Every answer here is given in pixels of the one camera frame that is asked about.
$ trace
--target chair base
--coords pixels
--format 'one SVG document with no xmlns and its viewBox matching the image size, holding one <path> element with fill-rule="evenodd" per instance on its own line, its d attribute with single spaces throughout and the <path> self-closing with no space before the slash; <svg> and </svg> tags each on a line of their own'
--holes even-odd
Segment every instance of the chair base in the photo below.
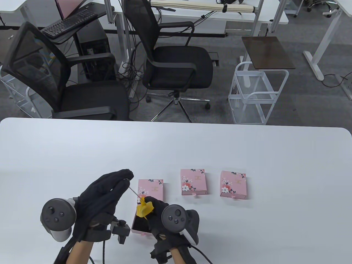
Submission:
<svg viewBox="0 0 352 264">
<path fill-rule="evenodd" d="M 147 93 L 146 101 L 150 102 L 150 95 L 152 96 L 159 96 L 159 97 L 169 97 L 168 95 L 165 94 L 155 94 L 155 93 Z M 197 98 L 189 98 L 189 97 L 180 97 L 179 93 L 174 94 L 174 98 L 151 120 L 151 122 L 154 122 L 161 114 L 169 108 L 169 106 L 173 104 L 179 105 L 181 107 L 181 110 L 187 117 L 188 121 L 192 123 L 192 120 L 190 119 L 189 115 L 186 112 L 186 109 L 184 108 L 182 101 L 193 101 L 193 102 L 206 102 L 207 104 L 205 105 L 205 109 L 209 110 L 210 109 L 210 100 L 209 99 L 197 99 Z"/>
<path fill-rule="evenodd" d="M 336 5 L 337 3 L 335 1 L 327 1 L 327 0 L 313 0 L 313 2 L 307 7 L 307 11 L 310 12 L 312 10 L 312 7 L 315 5 L 319 4 L 325 4 L 329 8 L 329 13 L 332 12 L 332 8 L 330 4 Z"/>
</svg>

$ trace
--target keyboard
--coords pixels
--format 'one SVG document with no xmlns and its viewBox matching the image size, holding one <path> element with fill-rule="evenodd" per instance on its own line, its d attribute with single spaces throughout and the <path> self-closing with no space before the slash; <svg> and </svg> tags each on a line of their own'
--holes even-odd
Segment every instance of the keyboard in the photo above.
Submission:
<svg viewBox="0 0 352 264">
<path fill-rule="evenodd" d="M 76 29 L 83 24 L 87 24 L 88 22 L 97 19 L 98 14 L 90 11 L 88 7 L 89 6 L 84 7 L 76 14 L 42 29 L 42 33 L 44 33 L 48 38 L 55 39 L 66 34 L 72 29 Z"/>
</svg>

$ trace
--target mesh chair back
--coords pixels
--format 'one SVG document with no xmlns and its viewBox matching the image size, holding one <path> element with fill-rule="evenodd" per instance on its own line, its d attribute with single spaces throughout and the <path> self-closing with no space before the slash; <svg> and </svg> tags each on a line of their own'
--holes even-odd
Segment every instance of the mesh chair back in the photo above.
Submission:
<svg viewBox="0 0 352 264">
<path fill-rule="evenodd" d="M 160 29 L 150 4 L 147 0 L 124 0 L 124 14 L 136 30 L 148 58 L 153 60 Z"/>
<path fill-rule="evenodd" d="M 5 58 L 3 70 L 37 92 L 59 111 L 71 68 L 62 52 L 29 22 L 22 24 Z"/>
</svg>

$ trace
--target pink gift box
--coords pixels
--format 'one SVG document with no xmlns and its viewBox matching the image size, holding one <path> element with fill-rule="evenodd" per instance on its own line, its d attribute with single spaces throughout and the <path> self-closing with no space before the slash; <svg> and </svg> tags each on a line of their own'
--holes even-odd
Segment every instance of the pink gift box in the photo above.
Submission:
<svg viewBox="0 0 352 264">
<path fill-rule="evenodd" d="M 164 180 L 160 179 L 146 179 L 138 180 L 138 191 L 139 197 L 152 196 L 158 200 L 164 200 Z M 152 235 L 149 231 L 148 222 L 145 218 L 134 216 L 132 233 L 141 235 Z"/>
<path fill-rule="evenodd" d="M 207 194 L 204 169 L 181 169 L 182 195 Z"/>
<path fill-rule="evenodd" d="M 247 196 L 246 174 L 223 170 L 220 175 L 220 196 L 245 199 Z"/>
</svg>

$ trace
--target white flower print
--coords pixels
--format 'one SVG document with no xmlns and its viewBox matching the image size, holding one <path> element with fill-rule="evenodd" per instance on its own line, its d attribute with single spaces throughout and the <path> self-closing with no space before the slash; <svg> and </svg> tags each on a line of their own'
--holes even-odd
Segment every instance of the white flower print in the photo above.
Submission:
<svg viewBox="0 0 352 264">
<path fill-rule="evenodd" d="M 182 191 L 189 191 L 189 187 L 187 185 L 182 186 Z"/>
<path fill-rule="evenodd" d="M 229 189 L 227 187 L 222 187 L 221 191 L 223 193 L 229 193 Z"/>
</svg>

